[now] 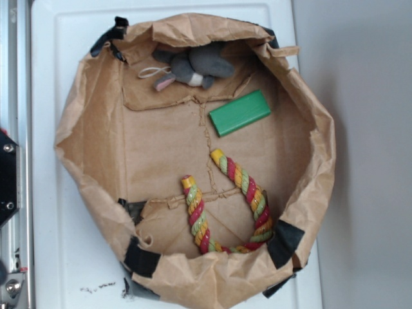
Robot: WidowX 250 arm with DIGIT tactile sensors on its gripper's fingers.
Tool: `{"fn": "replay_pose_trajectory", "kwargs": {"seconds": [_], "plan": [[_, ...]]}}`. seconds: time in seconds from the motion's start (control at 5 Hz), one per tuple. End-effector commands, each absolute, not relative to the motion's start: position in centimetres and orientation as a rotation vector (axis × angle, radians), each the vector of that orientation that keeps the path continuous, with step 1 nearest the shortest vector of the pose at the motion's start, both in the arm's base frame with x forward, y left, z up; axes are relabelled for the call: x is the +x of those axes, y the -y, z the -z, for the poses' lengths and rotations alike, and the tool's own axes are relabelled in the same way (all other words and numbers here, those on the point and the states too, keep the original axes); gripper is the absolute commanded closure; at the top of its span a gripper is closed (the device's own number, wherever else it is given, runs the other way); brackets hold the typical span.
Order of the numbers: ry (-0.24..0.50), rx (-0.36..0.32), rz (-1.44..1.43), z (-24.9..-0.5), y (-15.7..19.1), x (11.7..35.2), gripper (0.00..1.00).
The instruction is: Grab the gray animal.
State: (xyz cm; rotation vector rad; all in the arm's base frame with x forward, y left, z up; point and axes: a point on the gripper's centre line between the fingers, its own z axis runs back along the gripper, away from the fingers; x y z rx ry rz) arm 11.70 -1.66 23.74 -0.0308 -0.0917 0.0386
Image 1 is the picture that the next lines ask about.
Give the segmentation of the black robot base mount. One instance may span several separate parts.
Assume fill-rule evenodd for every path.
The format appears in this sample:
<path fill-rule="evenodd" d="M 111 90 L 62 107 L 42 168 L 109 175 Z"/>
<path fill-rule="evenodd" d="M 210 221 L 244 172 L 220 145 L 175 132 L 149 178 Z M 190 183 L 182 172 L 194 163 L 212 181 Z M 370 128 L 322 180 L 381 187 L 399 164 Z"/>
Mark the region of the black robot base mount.
<path fill-rule="evenodd" d="M 1 227 L 19 208 L 19 146 L 1 129 Z"/>

